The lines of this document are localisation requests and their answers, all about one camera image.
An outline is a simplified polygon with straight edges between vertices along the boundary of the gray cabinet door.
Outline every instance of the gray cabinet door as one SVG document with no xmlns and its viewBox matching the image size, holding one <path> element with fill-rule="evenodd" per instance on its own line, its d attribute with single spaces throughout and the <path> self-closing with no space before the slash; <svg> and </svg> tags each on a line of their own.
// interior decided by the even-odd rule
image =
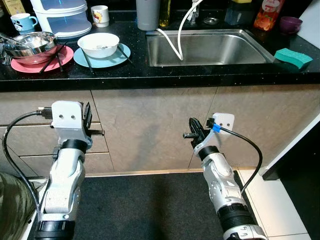
<svg viewBox="0 0 320 240">
<path fill-rule="evenodd" d="M 189 118 L 202 123 L 216 87 L 94 90 L 116 172 L 187 169 Z"/>
<path fill-rule="evenodd" d="M 319 113 L 320 85 L 219 87 L 208 117 L 235 115 L 233 130 L 254 141 L 269 164 Z M 235 136 L 217 134 L 215 143 L 233 167 L 255 167 L 256 150 Z M 201 161 L 193 157 L 190 168 Z"/>
</svg>

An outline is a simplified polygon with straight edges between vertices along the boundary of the purple bowl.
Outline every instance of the purple bowl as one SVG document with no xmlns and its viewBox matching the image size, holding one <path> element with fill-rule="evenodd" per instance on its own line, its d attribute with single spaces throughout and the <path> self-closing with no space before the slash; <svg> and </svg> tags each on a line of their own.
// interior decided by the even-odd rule
<svg viewBox="0 0 320 240">
<path fill-rule="evenodd" d="M 284 34 L 295 34 L 299 32 L 302 20 L 293 16 L 283 16 L 280 19 L 279 28 Z"/>
</svg>

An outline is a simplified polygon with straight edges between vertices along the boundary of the blue zip tie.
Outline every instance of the blue zip tie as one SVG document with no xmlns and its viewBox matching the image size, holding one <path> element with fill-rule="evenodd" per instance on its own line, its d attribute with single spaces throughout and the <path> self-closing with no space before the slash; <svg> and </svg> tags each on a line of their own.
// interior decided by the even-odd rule
<svg viewBox="0 0 320 240">
<path fill-rule="evenodd" d="M 217 125 L 216 123 L 214 123 L 212 130 L 214 132 L 220 133 L 221 127 L 219 125 Z"/>
</svg>

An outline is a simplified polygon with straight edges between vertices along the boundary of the black chopsticks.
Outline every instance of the black chopsticks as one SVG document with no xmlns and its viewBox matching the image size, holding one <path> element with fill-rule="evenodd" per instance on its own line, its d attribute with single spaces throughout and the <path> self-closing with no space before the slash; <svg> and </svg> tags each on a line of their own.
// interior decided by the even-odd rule
<svg viewBox="0 0 320 240">
<path fill-rule="evenodd" d="M 93 68 L 92 68 L 92 66 L 91 66 L 91 63 L 90 63 L 90 61 L 89 61 L 89 58 L 88 58 L 88 56 L 87 56 L 87 54 L 85 53 L 85 51 L 81 48 L 81 51 L 82 51 L 82 53 L 83 53 L 83 55 L 84 55 L 84 58 L 85 58 L 85 60 L 86 60 L 86 63 L 88 64 L 88 66 L 89 66 L 89 69 L 90 69 L 90 72 L 92 73 L 92 74 L 95 74 L 95 72 L 94 72 L 94 70 L 93 70 Z"/>
<path fill-rule="evenodd" d="M 126 59 L 133 65 L 134 63 L 130 60 L 130 58 L 125 54 L 125 52 L 121 49 L 119 45 L 116 46 L 117 49 L 126 57 Z"/>
<path fill-rule="evenodd" d="M 49 59 L 49 61 L 43 66 L 43 68 L 40 70 L 39 74 L 42 74 L 44 72 L 44 70 L 46 70 L 46 68 L 49 66 L 49 64 L 53 61 L 53 59 L 55 59 L 57 56 L 58 56 L 58 53 L 61 51 L 61 49 L 67 44 L 67 41 L 58 49 L 58 51 L 55 52 L 55 54 L 53 54 L 51 56 L 51 58 Z M 59 57 L 58 58 L 58 63 L 59 63 L 59 66 L 60 66 L 60 70 L 61 72 L 63 71 L 62 69 L 62 65 L 61 65 L 61 62 L 60 62 L 60 59 Z"/>
</svg>

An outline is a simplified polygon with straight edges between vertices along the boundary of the cup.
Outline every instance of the cup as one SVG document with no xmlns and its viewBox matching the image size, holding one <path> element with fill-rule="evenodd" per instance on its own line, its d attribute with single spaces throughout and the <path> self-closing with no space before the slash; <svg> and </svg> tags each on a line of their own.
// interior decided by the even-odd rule
<svg viewBox="0 0 320 240">
<path fill-rule="evenodd" d="M 108 7 L 104 5 L 98 5 L 91 7 L 91 14 L 95 25 L 98 28 L 104 28 L 109 26 L 109 12 Z"/>
<path fill-rule="evenodd" d="M 280 18 L 279 28 L 283 34 L 295 34 L 299 32 L 302 22 L 293 16 L 283 16 Z"/>
<path fill-rule="evenodd" d="M 140 30 L 153 31 L 159 25 L 160 0 L 136 0 L 136 18 Z"/>
<path fill-rule="evenodd" d="M 35 16 L 30 16 L 29 13 L 15 14 L 11 16 L 11 21 L 19 34 L 34 32 L 35 25 L 38 24 L 38 19 Z"/>
</svg>

